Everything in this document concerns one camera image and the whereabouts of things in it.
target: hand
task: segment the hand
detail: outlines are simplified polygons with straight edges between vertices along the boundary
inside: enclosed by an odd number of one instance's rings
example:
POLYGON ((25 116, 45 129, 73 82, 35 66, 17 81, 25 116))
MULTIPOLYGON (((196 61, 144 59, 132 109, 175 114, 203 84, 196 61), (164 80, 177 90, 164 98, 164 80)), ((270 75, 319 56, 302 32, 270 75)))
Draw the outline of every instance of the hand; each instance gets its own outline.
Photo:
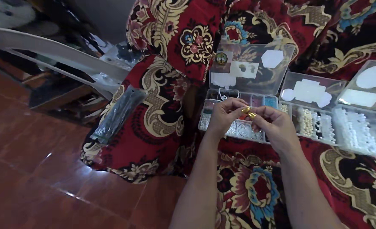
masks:
POLYGON ((228 98, 215 104, 206 133, 219 141, 229 130, 232 122, 244 114, 244 107, 248 107, 247 103, 237 98, 228 98))
POLYGON ((296 128, 288 114, 269 106, 252 108, 250 112, 256 114, 252 120, 253 130, 258 132, 262 129, 280 157, 285 153, 303 152, 296 128))

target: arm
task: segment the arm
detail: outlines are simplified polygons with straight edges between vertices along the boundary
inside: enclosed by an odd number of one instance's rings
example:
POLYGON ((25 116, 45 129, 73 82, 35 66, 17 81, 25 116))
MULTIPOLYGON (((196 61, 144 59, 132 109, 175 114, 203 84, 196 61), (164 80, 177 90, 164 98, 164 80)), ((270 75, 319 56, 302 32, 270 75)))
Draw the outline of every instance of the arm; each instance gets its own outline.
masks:
POLYGON ((304 156, 290 117, 271 107, 258 107, 253 128, 263 129, 280 156, 288 215, 293 228, 343 229, 318 186, 311 165, 304 156))
POLYGON ((199 146, 191 175, 175 206, 170 228, 214 228, 216 211, 216 166, 219 140, 246 106, 242 99, 228 98, 216 104, 199 146))

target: box lid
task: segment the box lid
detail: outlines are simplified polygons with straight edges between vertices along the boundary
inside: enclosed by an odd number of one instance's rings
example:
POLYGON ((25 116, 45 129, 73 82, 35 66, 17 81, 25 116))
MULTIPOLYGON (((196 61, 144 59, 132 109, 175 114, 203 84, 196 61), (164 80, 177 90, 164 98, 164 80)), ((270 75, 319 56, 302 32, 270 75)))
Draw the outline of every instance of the box lid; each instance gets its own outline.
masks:
POLYGON ((219 44, 209 86, 276 95, 295 48, 292 44, 219 44))
POLYGON ((287 72, 279 100, 321 110, 331 110, 346 81, 287 72))
POLYGON ((376 60, 368 60, 338 96, 339 103, 376 111, 376 60))

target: blue bead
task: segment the blue bead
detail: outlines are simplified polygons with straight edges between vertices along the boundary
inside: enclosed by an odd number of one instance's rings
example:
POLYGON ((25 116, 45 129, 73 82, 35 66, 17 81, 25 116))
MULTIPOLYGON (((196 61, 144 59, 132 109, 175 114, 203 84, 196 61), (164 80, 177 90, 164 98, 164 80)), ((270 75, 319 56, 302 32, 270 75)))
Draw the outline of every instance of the blue bead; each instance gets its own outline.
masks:
POLYGON ((277 109, 277 99, 272 97, 265 97, 265 106, 270 106, 277 109))

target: white circle sticker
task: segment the white circle sticker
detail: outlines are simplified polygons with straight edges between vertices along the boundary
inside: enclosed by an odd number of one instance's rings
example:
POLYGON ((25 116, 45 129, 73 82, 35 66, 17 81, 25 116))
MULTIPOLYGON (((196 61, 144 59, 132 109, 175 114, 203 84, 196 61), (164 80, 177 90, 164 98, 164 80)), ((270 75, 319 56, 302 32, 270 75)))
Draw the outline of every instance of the white circle sticker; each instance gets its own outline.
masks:
POLYGON ((284 89, 281 93, 281 98, 285 101, 292 101, 295 98, 294 90, 290 88, 284 89))
POLYGON ((376 87, 376 66, 368 68, 359 74, 356 85, 360 88, 376 87))

